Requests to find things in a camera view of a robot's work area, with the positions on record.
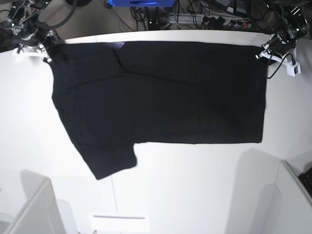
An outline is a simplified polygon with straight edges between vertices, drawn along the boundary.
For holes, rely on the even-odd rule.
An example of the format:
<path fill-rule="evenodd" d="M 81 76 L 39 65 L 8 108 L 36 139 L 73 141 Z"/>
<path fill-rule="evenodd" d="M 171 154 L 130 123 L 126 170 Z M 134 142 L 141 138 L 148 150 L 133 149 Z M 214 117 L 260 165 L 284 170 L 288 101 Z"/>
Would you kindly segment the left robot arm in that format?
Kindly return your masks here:
<path fill-rule="evenodd" d="M 246 13 L 258 32 L 269 35 L 258 57 L 294 56 L 298 39 L 308 34 L 309 25 L 301 8 L 308 0 L 249 0 Z"/>

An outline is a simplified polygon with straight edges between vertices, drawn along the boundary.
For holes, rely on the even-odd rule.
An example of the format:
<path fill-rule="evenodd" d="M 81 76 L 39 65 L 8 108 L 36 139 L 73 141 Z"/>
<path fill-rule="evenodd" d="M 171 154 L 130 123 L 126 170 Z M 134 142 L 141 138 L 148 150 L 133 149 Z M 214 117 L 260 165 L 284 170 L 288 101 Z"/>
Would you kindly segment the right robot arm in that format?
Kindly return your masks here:
<path fill-rule="evenodd" d="M 15 0 L 9 10 L 0 11 L 0 51 L 15 50 L 21 56 L 41 57 L 52 61 L 51 54 L 60 41 L 55 29 L 39 21 L 49 0 Z"/>

